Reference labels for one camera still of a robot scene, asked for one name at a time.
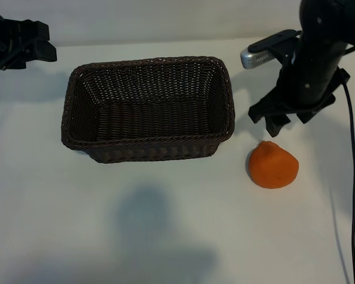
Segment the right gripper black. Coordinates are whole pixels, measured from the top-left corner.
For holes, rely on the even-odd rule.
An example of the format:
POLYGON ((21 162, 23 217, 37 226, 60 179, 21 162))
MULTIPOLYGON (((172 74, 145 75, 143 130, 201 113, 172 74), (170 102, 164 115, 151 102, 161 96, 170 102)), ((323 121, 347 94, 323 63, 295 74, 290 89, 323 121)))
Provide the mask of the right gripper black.
POLYGON ((250 107, 248 115, 254 123, 264 118, 267 132, 276 137, 280 127, 291 122, 289 115, 296 115, 301 123, 306 124, 332 105, 335 90, 349 79, 349 73, 338 66, 305 70, 297 69, 290 60, 285 60, 276 86, 250 107))

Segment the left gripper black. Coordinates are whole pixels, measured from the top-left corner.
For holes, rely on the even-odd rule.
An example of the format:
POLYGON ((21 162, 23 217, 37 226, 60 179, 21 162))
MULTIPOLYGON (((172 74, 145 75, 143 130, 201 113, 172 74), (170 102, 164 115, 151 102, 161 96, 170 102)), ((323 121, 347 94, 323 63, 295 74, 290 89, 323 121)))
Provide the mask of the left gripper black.
POLYGON ((25 69, 26 63, 56 62, 49 26, 40 21, 17 21, 0 15, 0 70, 25 69))

